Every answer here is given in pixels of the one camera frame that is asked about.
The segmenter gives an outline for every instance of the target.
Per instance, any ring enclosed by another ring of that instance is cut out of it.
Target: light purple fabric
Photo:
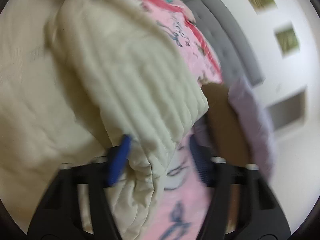
[[[229,103],[238,114],[239,122],[261,174],[270,179],[276,163],[273,124],[267,110],[259,104],[249,81],[239,77],[230,87]]]
[[[193,125],[193,132],[195,134],[196,141],[200,146],[210,148],[212,156],[218,156],[217,146],[209,137],[209,129],[205,115],[195,122]]]

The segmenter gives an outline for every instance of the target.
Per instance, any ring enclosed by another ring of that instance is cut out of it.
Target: folded blanket
[[[44,44],[59,1],[10,0],[0,14],[0,198],[25,232],[61,163],[111,147],[99,109]]]
[[[46,36],[100,108],[112,145],[123,134],[133,138],[124,174],[107,195],[123,238],[139,238],[206,98],[175,45],[128,0],[65,0]]]

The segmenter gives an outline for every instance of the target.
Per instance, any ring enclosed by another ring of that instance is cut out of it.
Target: gray upholstered headboard
[[[221,0],[183,0],[196,18],[196,26],[221,62],[226,84],[245,73],[252,85],[264,77],[240,26]]]

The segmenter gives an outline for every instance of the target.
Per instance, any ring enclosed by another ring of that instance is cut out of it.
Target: red trim
[[[147,0],[147,1],[153,3],[154,5],[162,8],[162,9],[166,9],[166,10],[169,10],[172,12],[180,12],[184,15],[183,8],[169,4],[169,3],[165,2],[164,0]],[[198,30],[197,27],[195,27],[191,22],[188,21],[188,19],[185,15],[184,15],[184,19],[185,19],[185,25],[187,27],[189,27],[191,29],[191,31],[193,32],[193,34],[196,36],[196,38],[198,39],[198,41],[200,43],[201,48],[204,50],[204,52],[208,56],[209,61],[212,63],[213,67],[215,68],[215,71],[221,76],[221,69],[220,69],[218,63],[216,62],[216,60],[214,59],[214,57],[212,56],[212,53],[211,53],[210,49],[208,48],[207,42],[203,38],[202,33]]]

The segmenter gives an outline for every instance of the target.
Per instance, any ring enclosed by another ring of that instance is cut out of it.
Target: white wall
[[[279,160],[271,186],[294,232],[320,194],[320,19],[309,0],[275,0],[256,14],[247,0],[222,0],[254,50],[265,73],[255,89],[265,106],[306,88],[306,119],[277,133]],[[292,23],[300,51],[282,58],[274,30]]]

